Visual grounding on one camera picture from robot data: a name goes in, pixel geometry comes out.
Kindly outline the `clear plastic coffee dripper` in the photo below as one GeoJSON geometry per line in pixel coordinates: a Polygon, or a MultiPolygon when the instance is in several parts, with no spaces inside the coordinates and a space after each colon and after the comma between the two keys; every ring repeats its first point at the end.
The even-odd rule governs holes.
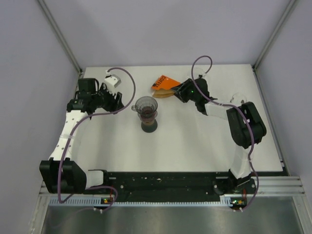
{"type": "Polygon", "coordinates": [[[157,101],[150,96],[140,97],[131,107],[131,109],[137,112],[139,116],[145,118],[152,117],[156,113],[157,108],[157,101]]]}

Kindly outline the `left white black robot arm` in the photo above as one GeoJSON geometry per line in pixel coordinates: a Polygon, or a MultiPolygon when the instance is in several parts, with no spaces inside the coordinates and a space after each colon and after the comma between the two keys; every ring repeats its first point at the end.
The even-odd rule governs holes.
{"type": "Polygon", "coordinates": [[[58,143],[39,170],[48,192],[81,194],[94,187],[99,193],[109,191],[111,182],[104,170],[83,169],[78,165],[78,152],[84,131],[96,109],[113,113],[123,108],[122,94],[116,92],[121,80],[108,75],[103,83],[95,78],[78,81],[78,90],[67,104],[66,120],[58,143]]]}

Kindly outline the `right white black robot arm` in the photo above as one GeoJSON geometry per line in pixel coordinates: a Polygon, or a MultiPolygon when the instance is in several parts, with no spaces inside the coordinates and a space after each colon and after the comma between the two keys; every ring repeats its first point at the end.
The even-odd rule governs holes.
{"type": "Polygon", "coordinates": [[[235,143],[234,159],[229,169],[228,189],[239,193],[245,188],[254,172],[252,154],[256,144],[262,141],[267,129],[253,102],[245,102],[240,106],[222,103],[211,97],[205,79],[187,79],[171,88],[174,95],[183,103],[193,101],[197,110],[209,117],[225,120],[230,128],[235,143]]]}

